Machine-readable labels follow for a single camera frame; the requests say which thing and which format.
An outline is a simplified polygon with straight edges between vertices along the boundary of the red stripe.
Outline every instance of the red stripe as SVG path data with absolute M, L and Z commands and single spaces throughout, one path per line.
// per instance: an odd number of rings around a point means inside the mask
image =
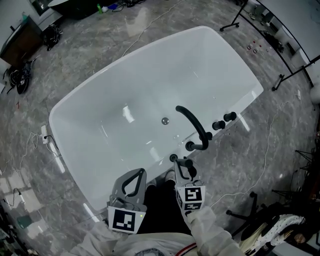
M 183 253 L 185 250 L 187 250 L 188 248 L 192 247 L 192 246 L 195 246 L 196 243 L 192 243 L 190 245 L 188 245 L 187 247 L 183 248 L 182 250 L 180 250 L 175 256 L 179 256 L 179 254 Z
M 180 254 L 180 256 L 184 256 L 184 255 L 186 255 L 188 252 L 190 252 L 190 251 L 192 251 L 192 250 L 194 250 L 194 249 L 196 249 L 197 248 L 197 246 L 195 245 L 194 247 L 190 247 L 188 250 L 185 250 L 182 254 Z

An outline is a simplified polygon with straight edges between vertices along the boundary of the white cable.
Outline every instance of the white cable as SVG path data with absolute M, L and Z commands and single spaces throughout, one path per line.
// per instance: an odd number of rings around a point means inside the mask
M 36 149 L 37 147 L 38 147 L 38 141 L 39 141 L 39 134 L 37 134 L 37 133 L 33 133 L 33 132 L 31 132 L 30 133 L 30 135 L 29 135 L 29 138 L 28 138 L 28 140 L 26 141 L 26 149 L 25 149 L 25 154 L 22 156 L 22 158 L 21 158 L 21 162 L 20 162 L 20 167 L 19 167 L 19 170 L 16 170 L 15 168 L 14 168 L 14 170 L 18 173 L 18 172 L 21 172 L 21 165 L 22 165 L 22 161 L 24 160 L 24 157 L 27 155 L 27 153 L 28 153 L 28 143 L 29 143 L 29 141 L 30 141 L 30 138 L 31 138 L 31 135 L 33 134 L 33 137 L 32 137 L 32 144 L 33 144 L 33 147 Z
M 136 41 L 134 41 L 134 42 L 129 46 L 129 48 L 124 51 L 122 57 L 125 56 L 126 53 L 127 53 L 127 51 L 129 51 L 129 49 L 130 49 L 136 42 L 139 41 L 141 35 L 151 26 L 151 24 L 152 24 L 153 22 L 155 22 L 156 20 L 158 20 L 159 18 L 161 18 L 163 15 L 167 14 L 168 12 L 170 12 L 173 8 L 175 8 L 177 5 L 179 5 L 180 3 L 184 2 L 184 1 L 185 1 L 185 0 L 181 0 L 181 1 L 177 2 L 174 6 L 172 6 L 172 7 L 171 7 L 169 10 L 167 10 L 165 13 L 161 14 L 158 18 L 156 18 L 156 19 L 154 19 L 153 21 L 151 21 L 150 24 L 140 33 L 140 35 L 138 36 L 138 39 L 137 39 Z
M 51 153 L 54 153 L 57 158 L 60 158 L 60 156 L 58 156 L 55 152 L 53 152 L 50 148 L 48 148 L 48 143 L 45 144 L 45 145 L 46 145 L 46 148 L 47 148 Z
M 40 54 L 31 61 L 30 69 L 32 68 L 32 64 L 34 63 L 34 61 L 35 61 L 36 59 L 38 59 L 39 57 L 40 57 Z
M 4 173 L 6 172 L 6 170 L 7 170 L 7 164 L 8 164 L 9 162 L 10 162 L 10 160 L 8 160 L 8 161 L 5 162 L 5 168 L 4 168 L 4 171 L 2 172 L 2 174 L 4 174 Z
M 267 140 L 266 140 L 266 150 L 265 150 L 265 154 L 264 154 L 264 166 L 263 166 L 263 171 L 262 171 L 260 177 L 258 178 L 258 180 L 256 181 L 256 183 L 255 183 L 252 187 L 250 187 L 246 192 L 238 192 L 238 193 L 234 193 L 234 194 L 224 194 L 223 196 L 221 196 L 221 197 L 219 198 L 218 201 L 216 201 L 214 204 L 211 205 L 211 208 L 212 208 L 215 204 L 217 204 L 217 203 L 218 203 L 222 198 L 224 198 L 225 196 L 245 195 L 246 193 L 248 193 L 251 189 L 253 189 L 253 188 L 258 184 L 258 182 L 260 181 L 261 177 L 264 175 L 265 170 L 266 170 L 267 153 L 268 153 L 268 149 L 269 149 L 269 138 L 270 138 L 270 134 L 271 134 L 271 126 L 273 125 L 273 123 L 274 123 L 274 121 L 275 121 L 275 117 L 276 117 L 276 115 L 278 114 L 279 110 L 282 108 L 282 106 L 283 106 L 284 104 L 287 104 L 287 103 L 292 104 L 292 103 L 294 102 L 296 96 L 297 96 L 297 94 L 295 94 L 295 95 L 293 96 L 292 102 L 286 101 L 286 102 L 281 103 L 280 107 L 277 108 L 277 110 L 276 110 L 276 112 L 275 112 L 275 114 L 274 114 L 274 116 L 273 116 L 273 118 L 272 118 L 272 122 L 271 122 L 270 127 L 269 127 L 268 138 L 267 138 Z

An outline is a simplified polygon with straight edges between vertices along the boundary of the bag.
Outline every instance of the bag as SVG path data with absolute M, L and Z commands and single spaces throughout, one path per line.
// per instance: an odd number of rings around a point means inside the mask
M 55 24 L 48 26 L 43 33 L 43 44 L 46 46 L 47 51 L 50 51 L 59 42 L 60 35 L 63 34 L 62 30 Z
M 271 35 L 268 31 L 261 31 L 264 35 L 265 40 L 274 48 L 277 49 L 280 53 L 284 52 L 284 46 L 282 43 Z
M 23 94 L 27 90 L 32 64 L 36 59 L 37 58 L 34 58 L 32 61 L 26 61 L 21 69 L 10 67 L 8 71 L 11 89 L 6 94 L 8 94 L 14 87 L 16 87 L 18 94 Z

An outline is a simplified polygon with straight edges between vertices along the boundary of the black bathtub spout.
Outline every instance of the black bathtub spout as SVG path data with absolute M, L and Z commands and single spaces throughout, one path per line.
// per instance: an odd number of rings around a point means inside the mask
M 175 110 L 183 114 L 188 120 L 191 122 L 191 124 L 196 129 L 197 133 L 199 134 L 200 140 L 202 141 L 202 145 L 200 144 L 194 144 L 192 141 L 188 141 L 185 144 L 185 149 L 188 151 L 193 150 L 206 150 L 209 146 L 209 140 L 208 135 L 205 131 L 205 129 L 202 127 L 199 120 L 192 114 L 188 109 L 186 109 L 183 106 L 176 106 Z

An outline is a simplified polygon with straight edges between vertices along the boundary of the chair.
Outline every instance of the chair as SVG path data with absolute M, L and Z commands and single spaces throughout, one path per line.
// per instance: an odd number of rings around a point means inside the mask
M 244 216 L 240 214 L 233 213 L 231 210 L 227 210 L 226 214 L 233 216 L 235 218 L 244 220 L 245 223 L 242 224 L 235 232 L 233 232 L 232 238 L 234 238 L 241 231 L 241 240 L 246 240 L 249 238 L 263 223 L 267 223 L 267 226 L 263 229 L 261 235 L 264 236 L 268 231 L 277 223 L 279 220 L 280 212 L 285 210 L 280 203 L 276 202 L 269 207 L 265 204 L 261 205 L 261 210 L 258 211 L 259 206 L 257 206 L 258 195 L 254 192 L 250 193 L 250 197 L 253 198 L 253 203 L 251 206 L 251 212 L 249 216 Z

